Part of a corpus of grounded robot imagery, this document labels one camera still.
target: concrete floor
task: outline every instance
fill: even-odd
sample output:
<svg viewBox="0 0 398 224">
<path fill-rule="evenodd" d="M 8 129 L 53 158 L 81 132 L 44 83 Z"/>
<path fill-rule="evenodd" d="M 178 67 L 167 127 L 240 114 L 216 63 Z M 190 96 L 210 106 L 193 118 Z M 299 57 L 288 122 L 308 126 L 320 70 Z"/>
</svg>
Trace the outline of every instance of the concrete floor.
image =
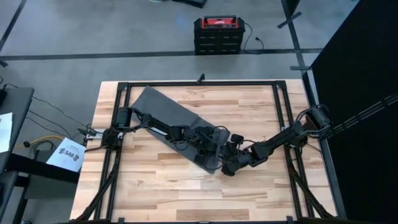
<svg viewBox="0 0 398 224">
<path fill-rule="evenodd" d="M 0 0 L 0 35 L 18 8 L 17 0 Z M 354 8 L 351 0 L 301 0 L 294 20 L 301 48 L 323 48 Z M 2 51 L 10 55 L 101 54 L 193 50 L 193 21 L 207 15 L 238 15 L 254 29 L 248 49 L 294 47 L 280 0 L 209 0 L 203 9 L 148 0 L 27 0 Z M 304 54 L 309 66 L 318 54 Z M 188 80 L 300 78 L 295 54 L 131 57 L 68 60 L 10 60 L 0 67 L 5 83 L 35 88 L 35 96 L 58 106 L 82 123 L 93 117 L 100 83 L 108 80 Z M 31 110 L 76 133 L 76 123 L 53 108 L 33 101 Z M 29 114 L 49 128 L 57 129 Z M 18 142 L 50 132 L 26 121 Z M 26 150 L 16 149 L 18 154 Z M 21 195 L 14 189 L 1 223 L 11 223 Z M 30 200 L 24 219 L 34 223 L 65 222 L 73 197 Z"/>
</svg>

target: wooden table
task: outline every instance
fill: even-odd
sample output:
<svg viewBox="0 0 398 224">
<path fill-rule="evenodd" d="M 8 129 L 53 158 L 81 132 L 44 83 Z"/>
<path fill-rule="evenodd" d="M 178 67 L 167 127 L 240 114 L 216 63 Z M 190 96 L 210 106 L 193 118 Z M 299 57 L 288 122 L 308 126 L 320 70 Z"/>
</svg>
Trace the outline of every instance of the wooden table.
<svg viewBox="0 0 398 224">
<path fill-rule="evenodd" d="M 308 108 L 302 81 L 286 82 L 296 117 Z M 94 128 L 109 127 L 117 84 L 101 84 Z M 143 89 L 132 89 L 130 103 Z M 246 139 L 263 141 L 280 130 L 271 86 L 162 86 L 156 89 L 203 119 L 226 126 L 231 133 L 241 134 Z M 100 140 L 91 141 L 88 148 L 99 144 Z M 314 140 L 310 140 L 310 144 L 318 147 Z M 79 216 L 97 193 L 104 153 L 99 150 L 86 154 L 71 218 Z M 311 191 L 335 215 L 320 152 L 304 147 L 303 161 Z M 305 215 L 301 190 L 299 195 Z M 102 217 L 106 213 L 107 201 L 106 195 Z M 246 167 L 234 177 L 228 177 L 220 170 L 213 175 L 207 173 L 144 129 L 124 137 L 114 222 L 119 217 L 124 217 L 127 222 L 268 221 L 286 220 L 286 216 L 294 217 L 294 213 L 282 148 L 275 150 L 267 162 L 255 168 Z"/>
</svg>

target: foam pad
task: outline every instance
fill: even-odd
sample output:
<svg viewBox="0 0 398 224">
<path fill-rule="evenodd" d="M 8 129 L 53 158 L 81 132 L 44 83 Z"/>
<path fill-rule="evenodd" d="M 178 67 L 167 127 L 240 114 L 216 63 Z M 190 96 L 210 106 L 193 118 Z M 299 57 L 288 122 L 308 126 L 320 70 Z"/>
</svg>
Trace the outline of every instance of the foam pad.
<svg viewBox="0 0 398 224">
<path fill-rule="evenodd" d="M 161 92 L 155 90 L 154 88 L 147 86 L 144 91 L 141 93 L 139 98 L 134 102 L 131 107 L 138 109 L 142 113 L 151 114 L 152 117 L 158 119 L 159 121 L 169 125 L 187 125 L 191 129 L 198 126 L 209 126 L 215 127 L 204 119 L 200 118 L 199 115 L 191 112 L 190 110 L 184 108 L 183 106 L 176 103 L 174 100 L 168 98 L 163 95 Z M 139 121 L 137 116 L 132 116 L 134 121 Z M 187 149 L 183 151 L 179 151 L 175 148 L 175 146 L 168 142 L 163 135 L 157 134 L 150 129 L 148 131 L 155 136 L 158 140 L 164 142 L 170 148 L 174 149 L 185 158 L 194 162 L 195 156 L 197 155 L 198 150 L 194 147 L 188 146 Z M 225 142 L 228 140 L 229 131 L 225 129 L 215 129 L 213 134 L 214 142 L 217 142 L 217 151 L 215 157 L 209 157 L 206 159 L 204 164 L 197 164 L 202 169 L 208 171 L 209 173 L 214 173 L 216 168 L 219 166 L 218 156 L 220 154 L 221 146 L 224 146 Z M 179 148 L 185 148 L 185 144 L 177 145 Z"/>
</svg>

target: paper sign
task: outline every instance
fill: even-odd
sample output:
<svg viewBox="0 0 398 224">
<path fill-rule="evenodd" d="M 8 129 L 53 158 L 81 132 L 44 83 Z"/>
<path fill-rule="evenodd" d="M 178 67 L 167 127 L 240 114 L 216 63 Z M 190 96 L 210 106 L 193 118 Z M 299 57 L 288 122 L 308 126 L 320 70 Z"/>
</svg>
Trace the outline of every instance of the paper sign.
<svg viewBox="0 0 398 224">
<path fill-rule="evenodd" d="M 12 113 L 0 115 L 0 152 L 10 148 L 12 130 Z"/>
<path fill-rule="evenodd" d="M 85 150 L 86 147 L 65 138 L 50 156 L 47 164 L 78 172 L 85 158 Z"/>
</svg>

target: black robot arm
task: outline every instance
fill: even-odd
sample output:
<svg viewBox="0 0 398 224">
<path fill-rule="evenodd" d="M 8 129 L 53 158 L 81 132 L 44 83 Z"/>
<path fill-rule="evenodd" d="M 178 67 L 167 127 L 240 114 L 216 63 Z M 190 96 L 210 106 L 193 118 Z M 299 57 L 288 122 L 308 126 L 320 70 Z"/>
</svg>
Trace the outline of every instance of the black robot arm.
<svg viewBox="0 0 398 224">
<path fill-rule="evenodd" d="M 228 176 L 234 176 L 240 168 L 256 167 L 262 164 L 274 153 L 274 150 L 284 144 L 290 147 L 303 147 L 308 141 L 308 136 L 319 136 L 331 129 L 331 121 L 324 111 L 322 105 L 313 106 L 301 112 L 294 123 L 279 134 L 267 141 L 255 142 L 242 150 L 239 146 L 244 138 L 233 134 L 231 142 L 227 142 L 223 149 L 224 166 L 222 172 Z M 306 123 L 300 120 L 305 116 Z"/>
<path fill-rule="evenodd" d="M 140 121 L 140 124 L 130 127 L 131 117 L 135 114 Z M 152 117 L 150 114 L 142 113 L 135 108 L 119 108 L 116 114 L 115 124 L 109 129 L 105 130 L 101 145 L 116 145 L 120 142 L 115 142 L 119 133 L 136 132 L 138 129 L 146 128 L 157 134 L 162 135 L 168 142 L 175 146 L 177 151 L 185 150 L 188 146 L 197 149 L 195 162 L 204 164 L 206 159 L 214 156 L 217 150 L 217 143 L 213 140 L 214 127 L 195 127 L 190 129 L 189 126 L 169 126 L 158 119 Z"/>
</svg>

